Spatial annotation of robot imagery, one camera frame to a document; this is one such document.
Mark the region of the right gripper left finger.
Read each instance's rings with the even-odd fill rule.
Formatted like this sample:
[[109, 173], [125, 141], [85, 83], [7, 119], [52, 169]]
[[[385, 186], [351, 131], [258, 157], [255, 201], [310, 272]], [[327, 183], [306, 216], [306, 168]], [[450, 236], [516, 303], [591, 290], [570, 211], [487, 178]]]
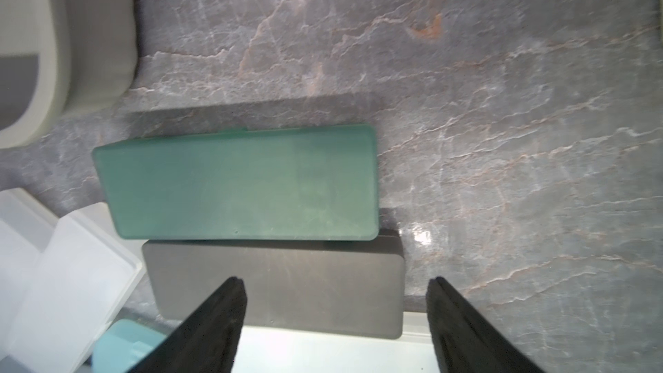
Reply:
[[132, 372], [230, 372], [247, 308], [244, 283], [228, 278]]

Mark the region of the dark grey pencil case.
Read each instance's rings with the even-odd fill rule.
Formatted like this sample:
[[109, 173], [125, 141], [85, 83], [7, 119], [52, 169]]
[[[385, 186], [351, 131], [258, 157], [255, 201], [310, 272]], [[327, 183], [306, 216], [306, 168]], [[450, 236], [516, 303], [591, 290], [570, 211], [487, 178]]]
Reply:
[[171, 321], [236, 276], [249, 326], [402, 336], [406, 263], [396, 231], [371, 241], [148, 241], [142, 251], [156, 306]]

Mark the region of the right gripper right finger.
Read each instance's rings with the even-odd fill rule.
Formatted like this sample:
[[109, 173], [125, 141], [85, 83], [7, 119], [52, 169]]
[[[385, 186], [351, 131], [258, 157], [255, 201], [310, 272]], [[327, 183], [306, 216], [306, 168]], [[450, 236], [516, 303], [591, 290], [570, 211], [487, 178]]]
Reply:
[[445, 278], [428, 283], [426, 316], [442, 372], [541, 372]]

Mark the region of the teal ribbed pencil case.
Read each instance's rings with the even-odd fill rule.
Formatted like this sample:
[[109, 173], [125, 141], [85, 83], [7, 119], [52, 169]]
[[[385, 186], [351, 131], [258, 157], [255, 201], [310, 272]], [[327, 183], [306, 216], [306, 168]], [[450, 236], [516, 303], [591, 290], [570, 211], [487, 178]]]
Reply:
[[93, 372], [128, 372], [153, 352], [166, 335], [130, 319], [115, 322], [93, 347]]

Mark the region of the translucent white pencil case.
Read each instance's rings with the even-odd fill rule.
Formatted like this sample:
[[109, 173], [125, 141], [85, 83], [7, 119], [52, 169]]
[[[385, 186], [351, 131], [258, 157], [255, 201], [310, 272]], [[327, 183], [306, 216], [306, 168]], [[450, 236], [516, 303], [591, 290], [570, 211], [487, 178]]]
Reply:
[[117, 235], [105, 202], [59, 219], [10, 328], [10, 357], [32, 372], [76, 371], [143, 279], [142, 245]]
[[1, 193], [1, 356], [58, 217], [22, 188]]
[[234, 372], [438, 372], [426, 315], [405, 312], [398, 339], [245, 326]]

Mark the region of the beige plastic storage box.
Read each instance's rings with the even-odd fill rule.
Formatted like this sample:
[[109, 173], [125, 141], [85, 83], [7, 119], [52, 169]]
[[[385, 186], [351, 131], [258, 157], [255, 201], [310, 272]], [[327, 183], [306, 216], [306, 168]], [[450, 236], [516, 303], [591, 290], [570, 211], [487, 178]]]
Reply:
[[1, 0], [1, 146], [114, 105], [138, 59], [134, 0]]

